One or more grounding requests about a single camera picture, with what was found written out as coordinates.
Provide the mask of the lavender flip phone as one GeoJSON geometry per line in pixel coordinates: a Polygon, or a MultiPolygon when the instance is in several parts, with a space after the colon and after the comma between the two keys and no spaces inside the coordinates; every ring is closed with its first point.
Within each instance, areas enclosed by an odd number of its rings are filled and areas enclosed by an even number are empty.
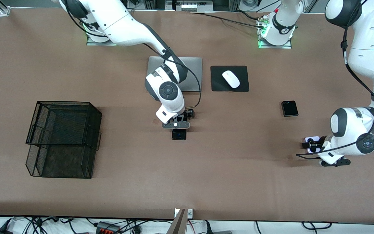
{"type": "MultiPolygon", "coordinates": [[[[312,141],[319,141],[320,136],[311,136],[311,137],[306,137],[306,138],[304,138],[304,143],[305,143],[305,142],[309,142],[310,139],[311,139],[312,141]]],[[[306,151],[307,151],[307,153],[319,152],[319,151],[320,151],[320,148],[310,147],[310,148],[306,149],[306,151]]]]}

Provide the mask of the black bar smartphone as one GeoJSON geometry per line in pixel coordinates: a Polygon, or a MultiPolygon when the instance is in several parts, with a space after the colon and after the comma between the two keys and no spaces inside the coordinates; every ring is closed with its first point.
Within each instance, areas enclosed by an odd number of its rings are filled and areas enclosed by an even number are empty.
{"type": "Polygon", "coordinates": [[[172,129],[172,140],[186,140],[187,129],[172,129]]]}

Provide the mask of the black flip phone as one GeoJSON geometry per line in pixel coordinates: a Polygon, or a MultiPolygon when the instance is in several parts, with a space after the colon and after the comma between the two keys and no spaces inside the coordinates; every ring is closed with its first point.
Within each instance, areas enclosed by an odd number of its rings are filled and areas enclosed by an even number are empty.
{"type": "Polygon", "coordinates": [[[294,117],[294,116],[299,115],[298,110],[297,110],[297,105],[294,100],[282,101],[281,107],[282,107],[282,114],[284,117],[294,117]]]}

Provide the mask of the black mouse pad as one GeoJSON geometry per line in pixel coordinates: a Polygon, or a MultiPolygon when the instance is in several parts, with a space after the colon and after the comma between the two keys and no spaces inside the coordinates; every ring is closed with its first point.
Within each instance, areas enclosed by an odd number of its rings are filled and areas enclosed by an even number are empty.
{"type": "Polygon", "coordinates": [[[212,91],[220,92],[248,92],[248,71],[247,66],[232,65],[232,66],[211,66],[210,74],[212,80],[212,91]],[[233,79],[233,83],[237,84],[237,87],[230,86],[229,82],[224,78],[224,72],[231,72],[236,80],[233,79]]]}

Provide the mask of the silver closed laptop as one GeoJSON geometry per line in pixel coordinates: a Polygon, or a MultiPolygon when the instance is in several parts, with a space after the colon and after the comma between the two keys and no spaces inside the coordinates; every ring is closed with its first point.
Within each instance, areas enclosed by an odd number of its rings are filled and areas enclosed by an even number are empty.
{"type": "MultiPolygon", "coordinates": [[[[202,71],[203,71],[203,60],[199,57],[179,57],[184,64],[190,68],[199,80],[199,84],[202,84],[202,71]]],[[[147,75],[152,73],[158,68],[164,60],[158,56],[150,56],[147,64],[147,75]]],[[[187,77],[184,81],[178,84],[182,92],[199,92],[199,86],[195,79],[195,76],[188,71],[187,77]]]]}

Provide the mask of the white computer mouse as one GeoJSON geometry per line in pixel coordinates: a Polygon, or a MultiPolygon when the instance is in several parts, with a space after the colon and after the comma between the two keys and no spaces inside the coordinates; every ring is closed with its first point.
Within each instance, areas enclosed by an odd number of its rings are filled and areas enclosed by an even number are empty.
{"type": "Polygon", "coordinates": [[[222,77],[229,84],[231,88],[238,88],[240,86],[240,81],[238,77],[232,71],[224,71],[222,77]]]}

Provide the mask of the white power strip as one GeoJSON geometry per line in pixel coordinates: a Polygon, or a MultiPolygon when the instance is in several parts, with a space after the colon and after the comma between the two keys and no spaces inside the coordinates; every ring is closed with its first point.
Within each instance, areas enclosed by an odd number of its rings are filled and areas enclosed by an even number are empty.
{"type": "Polygon", "coordinates": [[[186,12],[198,12],[198,7],[200,6],[200,3],[179,3],[181,11],[186,12]]]}

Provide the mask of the black mesh two-tier tray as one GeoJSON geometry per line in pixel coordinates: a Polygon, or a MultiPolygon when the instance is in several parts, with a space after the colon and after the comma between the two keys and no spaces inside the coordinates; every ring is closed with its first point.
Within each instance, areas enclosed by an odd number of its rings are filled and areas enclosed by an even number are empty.
{"type": "Polygon", "coordinates": [[[91,179],[102,116],[89,102],[38,101],[26,139],[30,176],[91,179]]]}

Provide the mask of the black orange power strip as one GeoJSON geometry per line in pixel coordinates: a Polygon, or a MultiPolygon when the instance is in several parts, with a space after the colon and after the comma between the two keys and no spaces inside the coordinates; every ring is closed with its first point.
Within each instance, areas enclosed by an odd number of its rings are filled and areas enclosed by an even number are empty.
{"type": "Polygon", "coordinates": [[[120,227],[107,222],[98,222],[96,224],[95,234],[118,234],[120,227]]]}

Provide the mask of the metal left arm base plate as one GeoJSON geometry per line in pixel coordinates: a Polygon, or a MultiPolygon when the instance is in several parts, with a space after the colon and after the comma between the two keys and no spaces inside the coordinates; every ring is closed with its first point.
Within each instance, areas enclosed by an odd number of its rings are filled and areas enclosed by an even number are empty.
{"type": "Polygon", "coordinates": [[[271,12],[257,20],[257,25],[262,26],[261,29],[257,29],[258,47],[291,49],[291,38],[295,30],[295,25],[284,27],[275,23],[275,14],[271,12]]]}

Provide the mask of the aluminium frame post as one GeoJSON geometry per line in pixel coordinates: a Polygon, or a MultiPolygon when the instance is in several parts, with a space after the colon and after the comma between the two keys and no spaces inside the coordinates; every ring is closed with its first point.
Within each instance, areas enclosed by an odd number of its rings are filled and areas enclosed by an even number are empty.
{"type": "Polygon", "coordinates": [[[174,220],[166,234],[186,234],[188,221],[193,219],[193,209],[175,209],[174,220]]]}

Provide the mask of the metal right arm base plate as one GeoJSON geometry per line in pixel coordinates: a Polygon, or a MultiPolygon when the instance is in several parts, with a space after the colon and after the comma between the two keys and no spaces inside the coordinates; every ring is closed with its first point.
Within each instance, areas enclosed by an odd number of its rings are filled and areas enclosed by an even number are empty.
{"type": "Polygon", "coordinates": [[[86,33],[86,35],[86,44],[88,46],[117,46],[108,37],[104,37],[105,35],[103,33],[89,31],[89,34],[86,33]]]}

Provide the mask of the aluminium frame profile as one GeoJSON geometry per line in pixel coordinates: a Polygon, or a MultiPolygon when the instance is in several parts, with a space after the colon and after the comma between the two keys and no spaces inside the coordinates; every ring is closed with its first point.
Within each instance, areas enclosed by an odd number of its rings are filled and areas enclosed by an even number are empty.
{"type": "Polygon", "coordinates": [[[9,16],[11,7],[0,0],[0,16],[9,16]]]}

